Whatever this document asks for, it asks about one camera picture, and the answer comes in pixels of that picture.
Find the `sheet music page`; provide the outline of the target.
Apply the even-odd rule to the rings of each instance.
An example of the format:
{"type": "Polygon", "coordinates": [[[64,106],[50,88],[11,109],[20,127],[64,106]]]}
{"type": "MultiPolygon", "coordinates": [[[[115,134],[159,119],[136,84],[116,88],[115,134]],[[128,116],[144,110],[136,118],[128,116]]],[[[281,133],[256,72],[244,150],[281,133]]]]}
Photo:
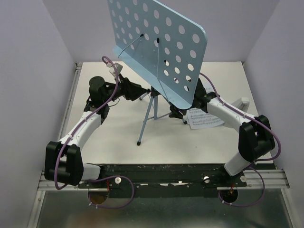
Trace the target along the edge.
{"type": "Polygon", "coordinates": [[[197,108],[187,110],[186,116],[192,130],[213,128],[224,124],[220,118],[197,108]]]}
{"type": "Polygon", "coordinates": [[[212,88],[212,86],[206,86],[205,87],[205,90],[206,90],[206,93],[210,93],[210,92],[213,92],[214,90],[213,90],[213,88],[212,88]]]}

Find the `light blue music stand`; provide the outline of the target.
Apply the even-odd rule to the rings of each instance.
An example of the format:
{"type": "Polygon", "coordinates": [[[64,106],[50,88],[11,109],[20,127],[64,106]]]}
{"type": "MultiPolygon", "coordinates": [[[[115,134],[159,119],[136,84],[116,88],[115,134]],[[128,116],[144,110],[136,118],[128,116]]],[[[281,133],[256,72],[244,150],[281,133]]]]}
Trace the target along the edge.
{"type": "Polygon", "coordinates": [[[192,105],[207,46],[205,29],[156,0],[110,0],[113,52],[170,104],[192,105]]]}

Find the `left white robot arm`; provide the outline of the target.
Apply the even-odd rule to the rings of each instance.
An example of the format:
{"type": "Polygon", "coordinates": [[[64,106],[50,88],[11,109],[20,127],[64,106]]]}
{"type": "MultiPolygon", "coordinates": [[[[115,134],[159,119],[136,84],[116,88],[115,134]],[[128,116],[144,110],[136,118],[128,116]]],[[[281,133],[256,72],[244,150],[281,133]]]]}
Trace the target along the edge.
{"type": "Polygon", "coordinates": [[[149,89],[131,82],[119,75],[117,83],[106,82],[101,76],[89,81],[89,98],[86,101],[81,119],[73,129],[58,142],[49,142],[46,146],[44,176],[49,181],[67,185],[78,185],[89,181],[94,187],[102,187],[105,175],[96,164],[83,163],[81,150],[93,132],[107,118],[110,107],[108,102],[121,96],[134,101],[149,89]]]}

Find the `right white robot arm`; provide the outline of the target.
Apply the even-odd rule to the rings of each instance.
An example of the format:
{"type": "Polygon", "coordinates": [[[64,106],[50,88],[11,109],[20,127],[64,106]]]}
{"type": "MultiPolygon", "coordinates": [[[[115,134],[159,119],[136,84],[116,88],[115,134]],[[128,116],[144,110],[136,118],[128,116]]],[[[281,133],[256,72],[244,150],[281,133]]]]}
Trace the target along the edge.
{"type": "Polygon", "coordinates": [[[260,157],[275,147],[275,138],[267,117],[250,115],[233,107],[220,97],[216,89],[206,92],[200,80],[191,106],[183,109],[181,106],[176,106],[172,99],[170,104],[171,118],[181,119],[186,114],[186,110],[198,108],[218,117],[238,133],[237,152],[222,166],[218,175],[219,182],[224,186],[234,183],[236,175],[254,162],[260,161],[260,157]]]}

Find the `grey metronome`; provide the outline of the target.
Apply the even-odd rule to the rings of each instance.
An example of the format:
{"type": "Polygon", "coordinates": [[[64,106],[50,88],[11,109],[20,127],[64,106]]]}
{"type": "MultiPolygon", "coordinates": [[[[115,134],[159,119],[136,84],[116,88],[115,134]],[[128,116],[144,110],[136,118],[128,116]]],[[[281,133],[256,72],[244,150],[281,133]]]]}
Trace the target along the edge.
{"type": "Polygon", "coordinates": [[[247,112],[250,105],[250,100],[248,97],[241,97],[232,103],[235,108],[247,112]]]}

